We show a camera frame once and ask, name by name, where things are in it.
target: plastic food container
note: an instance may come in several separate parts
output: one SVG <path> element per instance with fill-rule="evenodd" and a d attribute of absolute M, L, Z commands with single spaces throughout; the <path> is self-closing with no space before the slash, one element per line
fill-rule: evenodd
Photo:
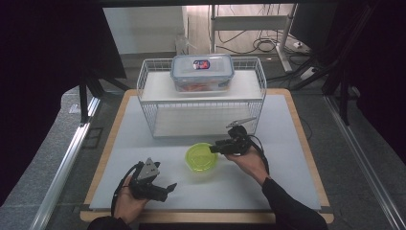
<path fill-rule="evenodd" d="M 170 76 L 178 92 L 221 92 L 234 76 L 229 55 L 176 56 Z"/>
<path fill-rule="evenodd" d="M 208 143 L 198 143 L 186 152 L 185 161 L 193 172 L 204 172 L 215 166 L 217 153 L 211 153 L 209 146 Z"/>

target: human hand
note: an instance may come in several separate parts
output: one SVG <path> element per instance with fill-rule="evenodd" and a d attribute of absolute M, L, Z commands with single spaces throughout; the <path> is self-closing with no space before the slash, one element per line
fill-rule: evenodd
<path fill-rule="evenodd" d="M 130 180 L 131 176 L 125 179 L 114 209 L 114 218 L 121 218 L 126 224 L 133 222 L 149 202 L 149 199 L 136 199 L 132 196 L 132 193 L 128 188 Z"/>
<path fill-rule="evenodd" d="M 253 147 L 243 155 L 225 154 L 226 158 L 234 161 L 245 173 L 251 175 L 262 186 L 265 178 L 271 178 L 266 172 L 265 165 L 260 158 L 259 152 Z"/>

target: yellow-green bowl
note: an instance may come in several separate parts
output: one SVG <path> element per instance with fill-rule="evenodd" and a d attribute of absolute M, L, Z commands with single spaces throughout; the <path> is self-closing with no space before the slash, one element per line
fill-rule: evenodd
<path fill-rule="evenodd" d="M 217 153 L 211 153 L 210 146 L 208 143 L 197 143 L 186 152 L 186 163 L 193 172 L 204 172 L 215 166 Z"/>

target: wire rack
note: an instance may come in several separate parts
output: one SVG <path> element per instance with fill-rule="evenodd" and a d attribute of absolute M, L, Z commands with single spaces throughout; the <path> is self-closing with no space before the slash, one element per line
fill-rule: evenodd
<path fill-rule="evenodd" d="M 266 78 L 257 57 L 233 57 L 235 75 L 223 93 L 182 94 L 170 78 L 171 58 L 146 59 L 137 81 L 138 99 L 153 137 L 226 135 L 234 120 L 257 129 Z"/>

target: black sleeve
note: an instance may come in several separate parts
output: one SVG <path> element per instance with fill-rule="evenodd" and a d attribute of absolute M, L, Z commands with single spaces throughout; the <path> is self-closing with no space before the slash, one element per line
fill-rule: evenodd
<path fill-rule="evenodd" d="M 262 192 L 274 211 L 281 229 L 327 230 L 325 219 L 316 211 L 304 206 L 290 196 L 274 180 L 266 178 Z"/>
<path fill-rule="evenodd" d="M 121 218 L 103 217 L 95 218 L 87 230 L 131 230 Z"/>

